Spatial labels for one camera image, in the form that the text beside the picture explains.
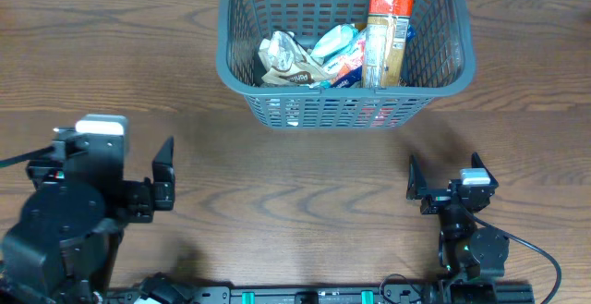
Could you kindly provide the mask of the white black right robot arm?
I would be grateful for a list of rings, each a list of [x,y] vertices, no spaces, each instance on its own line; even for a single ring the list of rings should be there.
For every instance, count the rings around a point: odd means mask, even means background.
[[[504,276],[509,239],[501,231],[476,224],[475,213],[490,204],[499,186],[477,153],[471,166],[447,188],[431,188],[415,156],[409,158],[406,198],[440,223],[439,261],[447,271],[422,291],[425,303],[496,303],[494,281]]]

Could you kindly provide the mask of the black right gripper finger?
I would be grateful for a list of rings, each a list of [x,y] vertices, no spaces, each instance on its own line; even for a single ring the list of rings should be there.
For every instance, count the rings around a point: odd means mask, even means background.
[[[428,194],[428,184],[414,155],[409,157],[409,176],[406,198],[410,201],[423,200]]]
[[[488,186],[492,186],[494,188],[497,188],[499,186],[497,179],[486,168],[486,166],[484,165],[483,161],[481,160],[481,158],[477,152],[473,152],[471,155],[471,165],[472,165],[472,168],[484,168],[487,170],[487,172],[491,178],[491,182]]]

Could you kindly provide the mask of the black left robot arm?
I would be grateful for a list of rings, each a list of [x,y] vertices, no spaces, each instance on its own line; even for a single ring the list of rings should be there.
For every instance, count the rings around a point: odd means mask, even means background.
[[[123,176],[125,139],[64,134],[31,155],[35,188],[1,243],[1,297],[20,303],[100,303],[125,228],[175,204],[174,141],[155,155],[152,176]]]

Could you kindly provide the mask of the orange tan cracker package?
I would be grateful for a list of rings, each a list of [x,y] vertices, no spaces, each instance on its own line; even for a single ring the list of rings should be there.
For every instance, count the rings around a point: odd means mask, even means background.
[[[362,64],[364,88],[399,85],[414,0],[369,0]]]

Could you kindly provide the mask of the grey plastic basket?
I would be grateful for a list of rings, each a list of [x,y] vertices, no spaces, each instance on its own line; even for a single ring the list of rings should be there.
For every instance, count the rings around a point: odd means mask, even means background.
[[[217,71],[270,128],[399,127],[476,71],[465,0],[220,0]]]

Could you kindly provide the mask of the small teal white packet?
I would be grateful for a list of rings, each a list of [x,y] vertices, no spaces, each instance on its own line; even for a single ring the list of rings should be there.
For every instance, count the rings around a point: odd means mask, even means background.
[[[310,51],[313,58],[325,59],[345,48],[358,34],[353,24],[341,24],[326,32]]]

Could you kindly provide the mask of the beige brown snack bag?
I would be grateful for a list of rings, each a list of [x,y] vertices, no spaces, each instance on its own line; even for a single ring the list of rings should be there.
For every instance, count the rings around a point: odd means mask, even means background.
[[[270,39],[263,39],[258,54],[266,70],[262,81],[268,85],[314,85],[336,77],[312,58],[289,32],[278,30]]]

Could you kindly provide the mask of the blue tissue multipack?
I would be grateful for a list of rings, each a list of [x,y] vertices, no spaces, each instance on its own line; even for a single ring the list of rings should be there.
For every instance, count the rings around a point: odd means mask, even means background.
[[[332,79],[320,83],[322,88],[350,88],[362,79],[366,31],[358,31],[357,36],[342,50],[325,59],[313,58],[322,62],[322,69]]]

